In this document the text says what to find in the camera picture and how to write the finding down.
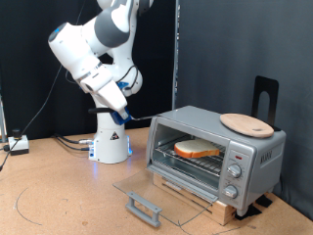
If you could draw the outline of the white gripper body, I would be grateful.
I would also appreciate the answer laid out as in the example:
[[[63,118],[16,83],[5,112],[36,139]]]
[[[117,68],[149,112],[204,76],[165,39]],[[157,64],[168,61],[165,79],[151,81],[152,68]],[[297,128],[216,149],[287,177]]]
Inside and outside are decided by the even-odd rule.
[[[110,108],[120,114],[125,112],[127,101],[112,79],[112,73],[104,65],[85,74],[79,84],[92,95],[97,108]]]

